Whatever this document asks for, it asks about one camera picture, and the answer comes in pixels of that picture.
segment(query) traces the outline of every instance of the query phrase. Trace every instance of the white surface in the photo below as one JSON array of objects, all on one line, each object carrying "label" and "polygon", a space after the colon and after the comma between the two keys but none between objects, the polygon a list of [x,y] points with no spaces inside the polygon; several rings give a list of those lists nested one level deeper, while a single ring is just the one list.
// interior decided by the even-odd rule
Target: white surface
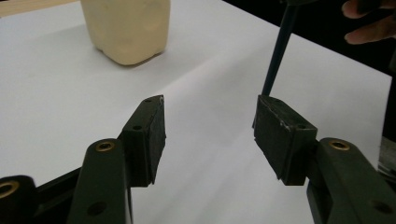
[{"label": "white surface", "polygon": [[[135,223],[312,223],[305,187],[284,187],[253,140],[277,28],[220,0],[173,0],[164,54],[123,67],[93,48],[79,3],[0,19],[0,176],[41,185],[117,137],[164,94],[155,186]],[[293,36],[273,96],[376,164],[390,78]]]}]

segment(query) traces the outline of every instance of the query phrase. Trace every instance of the beige container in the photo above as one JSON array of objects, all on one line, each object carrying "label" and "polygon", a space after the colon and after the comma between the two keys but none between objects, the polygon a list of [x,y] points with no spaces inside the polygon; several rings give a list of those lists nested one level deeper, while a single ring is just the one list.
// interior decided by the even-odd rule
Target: beige container
[{"label": "beige container", "polygon": [[117,63],[136,64],[162,52],[170,0],[80,0],[92,43]]}]

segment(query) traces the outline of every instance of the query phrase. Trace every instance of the black pole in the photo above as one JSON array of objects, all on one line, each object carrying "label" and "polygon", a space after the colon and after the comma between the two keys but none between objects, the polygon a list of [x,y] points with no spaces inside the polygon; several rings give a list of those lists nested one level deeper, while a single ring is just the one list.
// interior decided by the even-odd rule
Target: black pole
[{"label": "black pole", "polygon": [[390,59],[389,69],[390,71],[396,73],[396,49],[393,52],[392,58]]},{"label": "black pole", "polygon": [[299,6],[287,6],[280,24],[279,34],[277,35],[276,45],[271,59],[270,67],[268,69],[267,77],[265,79],[264,87],[262,88],[262,95],[269,95],[274,85],[276,73],[282,62],[283,54],[288,45],[289,38],[293,29],[294,22],[297,17]]}]

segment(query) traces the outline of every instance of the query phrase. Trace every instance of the finger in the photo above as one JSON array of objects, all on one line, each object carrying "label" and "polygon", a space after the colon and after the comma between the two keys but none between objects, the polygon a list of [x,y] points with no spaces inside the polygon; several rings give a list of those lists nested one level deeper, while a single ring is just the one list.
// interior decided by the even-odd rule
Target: finger
[{"label": "finger", "polygon": [[[396,0],[379,0],[380,8],[396,8]],[[369,13],[369,11],[365,13],[359,13],[359,2],[358,0],[349,0],[346,1],[341,9],[344,13],[344,16],[350,19],[358,19],[361,18]]]},{"label": "finger", "polygon": [[366,25],[345,36],[346,42],[359,45],[396,36],[396,22],[392,16]]},{"label": "finger", "polygon": [[358,19],[361,18],[365,15],[367,15],[367,13],[363,13],[360,14],[358,12],[358,1],[357,0],[350,0],[347,1],[343,4],[343,6],[341,7],[344,16],[350,19]]}]

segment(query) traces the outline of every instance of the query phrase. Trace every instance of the wooden surface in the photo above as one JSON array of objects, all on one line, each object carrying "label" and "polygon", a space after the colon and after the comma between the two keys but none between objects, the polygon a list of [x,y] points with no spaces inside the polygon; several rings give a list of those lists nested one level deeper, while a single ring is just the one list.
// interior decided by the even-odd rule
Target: wooden surface
[{"label": "wooden surface", "polygon": [[9,0],[0,2],[0,17],[15,15],[45,7],[55,7],[77,0]]}]

